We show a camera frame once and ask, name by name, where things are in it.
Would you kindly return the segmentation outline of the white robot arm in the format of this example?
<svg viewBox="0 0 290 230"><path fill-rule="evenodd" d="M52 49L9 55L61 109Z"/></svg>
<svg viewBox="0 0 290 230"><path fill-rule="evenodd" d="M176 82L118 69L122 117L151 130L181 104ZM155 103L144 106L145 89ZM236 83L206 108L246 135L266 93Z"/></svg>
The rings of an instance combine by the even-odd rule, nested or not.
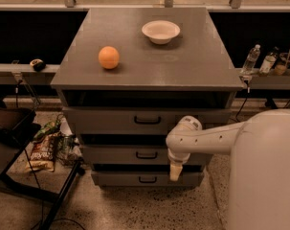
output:
<svg viewBox="0 0 290 230"><path fill-rule="evenodd" d="M228 230L290 230L290 109L209 129L186 116L166 143L172 181L193 153L231 156Z"/></svg>

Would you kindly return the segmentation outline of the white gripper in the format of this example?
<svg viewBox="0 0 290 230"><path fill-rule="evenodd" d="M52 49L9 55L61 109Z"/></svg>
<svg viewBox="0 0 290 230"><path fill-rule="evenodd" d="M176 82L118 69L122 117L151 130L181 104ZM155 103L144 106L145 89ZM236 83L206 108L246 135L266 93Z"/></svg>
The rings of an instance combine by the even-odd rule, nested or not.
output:
<svg viewBox="0 0 290 230"><path fill-rule="evenodd" d="M171 149L167 151L167 156L170 164L169 179L171 181L177 181L183 170L183 165L190 159L189 153L174 152Z"/></svg>

